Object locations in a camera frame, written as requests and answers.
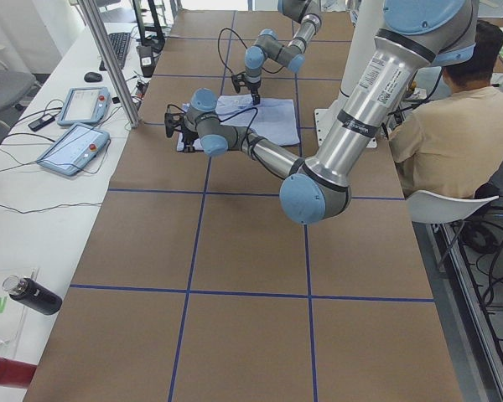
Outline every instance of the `black keyboard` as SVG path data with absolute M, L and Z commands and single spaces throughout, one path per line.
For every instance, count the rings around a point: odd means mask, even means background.
M 127 61 L 128 45 L 131 41 L 131 34 L 129 32 L 109 33 L 108 38 L 110 39 L 111 46 L 116 52 L 119 67 L 122 69 L 125 66 L 125 61 Z M 106 71 L 104 61 L 102 60 L 101 65 L 99 65 L 99 70 Z

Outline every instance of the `red cylinder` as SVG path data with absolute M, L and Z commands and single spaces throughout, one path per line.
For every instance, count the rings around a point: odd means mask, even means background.
M 0 358 L 0 386 L 26 389 L 36 368 L 34 364 Z

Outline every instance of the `table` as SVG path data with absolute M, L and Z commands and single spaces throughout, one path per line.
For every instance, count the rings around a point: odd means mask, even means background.
M 108 24 L 109 32 L 131 31 L 132 24 Z M 136 51 L 131 48 L 123 70 L 126 79 L 141 71 Z M 63 100 L 71 87 L 107 86 L 115 96 L 108 73 L 101 72 L 103 81 L 88 84 L 83 77 L 87 71 L 97 71 L 100 56 L 91 33 L 86 29 L 64 56 L 43 88 L 24 112 L 23 116 L 43 110 L 53 99 Z M 131 90 L 136 80 L 128 81 Z M 60 106 L 54 102 L 49 107 Z M 112 105 L 106 116 L 116 108 Z M 28 123 L 15 126 L 11 133 L 31 132 Z M 41 209 L 58 204 L 100 203 L 106 193 L 108 181 L 127 140 L 129 127 L 122 110 L 102 126 L 111 135 L 111 144 L 105 157 L 98 156 L 86 169 L 97 174 L 79 173 L 65 178 L 49 173 L 38 165 L 16 168 L 0 173 L 0 204 L 21 210 Z M 50 138 L 58 138 L 65 130 L 55 123 L 38 131 Z M 7 137 L 0 149 L 12 153 L 20 162 L 31 162 L 39 157 L 49 143 L 37 137 Z M 0 169 L 15 166 L 16 162 L 0 152 Z M 38 281 L 64 296 L 80 255 L 99 213 L 98 206 L 80 206 L 52 209 L 44 213 L 16 214 L 0 208 L 0 270 L 38 268 Z M 37 363 L 47 343 L 56 316 L 46 317 L 27 310 L 26 321 L 19 339 L 15 358 Z M 20 401 L 23 390 L 0 387 L 0 401 Z
M 386 141 L 356 164 L 342 215 L 300 226 L 258 164 L 165 137 L 168 103 L 233 94 L 224 27 L 248 44 L 296 28 L 278 13 L 179 14 L 25 401 L 462 400 Z M 313 112 L 337 96 L 352 34 L 326 14 L 298 77 L 262 83 L 294 99 L 296 153 L 316 151 Z M 239 69 L 239 42 L 221 44 Z

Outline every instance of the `brown table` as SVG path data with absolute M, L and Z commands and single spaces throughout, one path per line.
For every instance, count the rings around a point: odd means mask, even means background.
M 224 27 L 247 44 L 297 28 L 278 13 L 179 14 L 25 401 L 462 400 L 385 141 L 351 173 L 348 210 L 303 227 L 259 164 L 165 137 L 166 104 L 234 95 Z M 337 96 L 352 34 L 326 13 L 298 78 L 265 76 L 262 97 L 294 99 L 296 153 L 317 149 L 313 110 Z

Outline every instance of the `white desk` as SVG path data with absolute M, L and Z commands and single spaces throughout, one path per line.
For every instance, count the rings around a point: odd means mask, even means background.
M 108 32 L 129 32 L 132 26 L 113 23 L 106 28 Z M 133 39 L 130 46 L 123 69 L 126 80 L 136 74 L 134 71 L 141 72 Z M 83 80 L 87 71 L 98 71 L 100 60 L 91 33 L 86 29 L 23 115 L 43 110 L 50 100 L 63 100 L 72 87 L 104 85 L 109 88 L 111 96 L 116 96 L 107 72 L 101 72 L 102 82 L 88 84 Z M 132 90 L 136 80 L 127 83 Z M 53 106 L 60 106 L 60 103 L 54 102 L 50 107 Z M 116 107 L 111 105 L 106 116 Z M 35 117 L 15 126 L 11 133 L 31 132 L 28 123 Z M 65 178 L 35 164 L 6 171 L 0 173 L 0 204 L 29 210 L 58 204 L 102 202 L 128 136 L 129 125 L 124 111 L 117 111 L 102 129 L 111 136 L 108 153 L 102 165 L 103 152 L 86 167 L 88 171 L 95 171 L 101 166 L 97 174 L 79 173 L 73 178 Z M 37 134 L 58 138 L 63 132 L 63 128 L 53 123 Z M 37 137 L 14 136 L 6 138 L 0 149 L 12 153 L 20 162 L 32 162 L 49 145 Z M 0 169 L 15 165 L 17 163 L 10 156 L 0 152 Z M 34 214 L 18 214 L 0 208 L 0 270 L 37 267 L 37 281 L 64 296 L 98 212 L 96 206 L 59 208 Z M 56 316 L 47 317 L 27 309 L 15 359 L 29 363 L 39 361 Z M 18 402 L 24 394 L 22 389 L 0 387 L 0 402 Z

